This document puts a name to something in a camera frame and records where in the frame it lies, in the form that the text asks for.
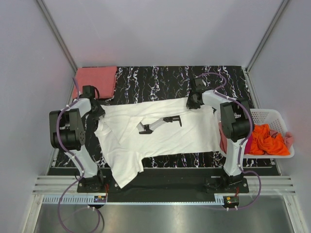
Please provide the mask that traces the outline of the white t shirt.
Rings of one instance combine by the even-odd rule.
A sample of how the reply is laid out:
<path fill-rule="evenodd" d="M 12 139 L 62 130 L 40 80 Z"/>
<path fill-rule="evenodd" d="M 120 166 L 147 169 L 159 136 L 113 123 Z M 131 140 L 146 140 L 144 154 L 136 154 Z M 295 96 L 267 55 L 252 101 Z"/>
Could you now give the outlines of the white t shirt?
<path fill-rule="evenodd" d="M 95 131 L 101 150 L 120 188 L 144 170 L 142 159 L 161 155 L 220 150 L 220 132 L 213 108 L 190 110 L 187 98 L 103 106 L 105 116 Z M 139 124 L 180 116 L 151 134 L 139 134 Z"/>

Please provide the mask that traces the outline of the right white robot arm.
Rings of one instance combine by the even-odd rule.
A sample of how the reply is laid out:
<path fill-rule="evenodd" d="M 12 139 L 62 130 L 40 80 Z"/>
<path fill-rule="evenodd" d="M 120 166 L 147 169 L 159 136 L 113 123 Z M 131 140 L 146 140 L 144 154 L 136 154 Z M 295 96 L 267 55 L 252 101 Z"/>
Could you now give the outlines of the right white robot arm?
<path fill-rule="evenodd" d="M 199 109 L 203 105 L 211 106 L 220 114 L 227 148 L 223 171 L 214 189 L 229 193 L 243 182 L 243 156 L 254 129 L 248 101 L 225 96 L 217 90 L 207 88 L 202 78 L 192 78 L 186 106 L 189 109 Z"/>

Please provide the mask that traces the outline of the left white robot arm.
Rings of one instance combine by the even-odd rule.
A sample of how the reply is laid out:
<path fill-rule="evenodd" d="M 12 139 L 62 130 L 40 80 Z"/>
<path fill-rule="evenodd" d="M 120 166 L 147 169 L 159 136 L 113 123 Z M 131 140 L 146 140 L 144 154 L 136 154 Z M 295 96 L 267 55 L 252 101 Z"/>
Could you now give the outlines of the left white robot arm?
<path fill-rule="evenodd" d="M 96 87 L 86 85 L 73 102 L 62 110 L 49 113 L 50 142 L 70 158 L 78 168 L 78 192 L 100 192 L 105 180 L 96 162 L 89 155 L 86 147 L 86 132 L 82 117 L 98 121 L 105 115 Z"/>

